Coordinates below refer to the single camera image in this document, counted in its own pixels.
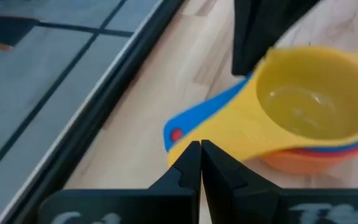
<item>yellow handle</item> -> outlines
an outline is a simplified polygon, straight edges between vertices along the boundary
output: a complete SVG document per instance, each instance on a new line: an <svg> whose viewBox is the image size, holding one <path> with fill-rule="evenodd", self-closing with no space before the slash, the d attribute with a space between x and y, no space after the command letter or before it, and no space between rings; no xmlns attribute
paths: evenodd
<svg viewBox="0 0 358 224"><path fill-rule="evenodd" d="M172 165L192 141L209 139L238 161L272 151L312 144L276 125L257 101L255 78L214 116L204 121L169 151Z"/></svg>

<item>yellow measuring cup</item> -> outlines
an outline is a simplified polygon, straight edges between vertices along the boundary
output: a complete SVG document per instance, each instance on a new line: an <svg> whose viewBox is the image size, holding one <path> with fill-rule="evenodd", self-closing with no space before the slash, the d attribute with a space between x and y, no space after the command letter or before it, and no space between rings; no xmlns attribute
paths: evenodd
<svg viewBox="0 0 358 224"><path fill-rule="evenodd" d="M358 142L358 53L329 47L269 50L245 88L176 142L168 164L202 139L239 161Z"/></svg>

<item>measuring cup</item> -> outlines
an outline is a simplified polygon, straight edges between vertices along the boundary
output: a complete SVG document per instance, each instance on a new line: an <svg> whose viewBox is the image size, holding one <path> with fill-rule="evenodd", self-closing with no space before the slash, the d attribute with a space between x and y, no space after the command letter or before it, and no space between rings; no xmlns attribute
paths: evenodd
<svg viewBox="0 0 358 224"><path fill-rule="evenodd" d="M325 172L345 160L358 156L358 147L346 152L312 152L283 150L262 155L260 159L274 169L292 174L317 174Z"/></svg>
<svg viewBox="0 0 358 224"><path fill-rule="evenodd" d="M358 53L328 47L269 50L230 102L172 146L172 165L209 139L239 161L273 151L358 142Z"/></svg>

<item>stacked measuring cups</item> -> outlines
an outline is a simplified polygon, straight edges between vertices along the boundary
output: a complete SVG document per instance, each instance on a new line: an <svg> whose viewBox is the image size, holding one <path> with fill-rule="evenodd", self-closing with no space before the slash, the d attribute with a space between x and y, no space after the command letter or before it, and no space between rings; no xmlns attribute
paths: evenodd
<svg viewBox="0 0 358 224"><path fill-rule="evenodd" d="M298 174L323 172L358 156L358 53L269 50L249 80L166 124L168 163L201 139L239 161L259 156Z"/></svg>

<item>black panel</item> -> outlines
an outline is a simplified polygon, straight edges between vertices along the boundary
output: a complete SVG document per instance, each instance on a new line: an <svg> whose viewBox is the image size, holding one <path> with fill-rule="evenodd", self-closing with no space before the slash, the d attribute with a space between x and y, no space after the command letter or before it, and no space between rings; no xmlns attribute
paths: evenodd
<svg viewBox="0 0 358 224"><path fill-rule="evenodd" d="M277 205L276 222L358 223L358 189L286 189Z"/></svg>
<svg viewBox="0 0 358 224"><path fill-rule="evenodd" d="M193 142L149 189L62 190L42 204L38 223L196 224L200 180L201 146Z"/></svg>

